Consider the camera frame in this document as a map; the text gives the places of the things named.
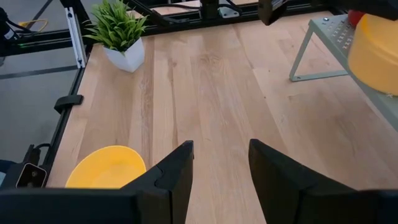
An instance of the wooden tabletop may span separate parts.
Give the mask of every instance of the wooden tabletop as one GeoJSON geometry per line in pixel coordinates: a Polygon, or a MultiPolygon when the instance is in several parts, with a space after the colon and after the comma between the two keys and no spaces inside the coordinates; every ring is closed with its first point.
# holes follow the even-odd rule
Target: wooden tabletop
{"type": "MultiPolygon", "coordinates": [[[[145,62],[117,69],[93,47],[48,187],[109,145],[147,168],[185,140],[195,160],[187,223],[265,223],[248,163],[251,138],[356,189],[398,187],[398,134],[350,77],[291,83],[309,19],[328,12],[144,38],[145,62]]],[[[339,69],[316,37],[298,73],[339,69]]]]}

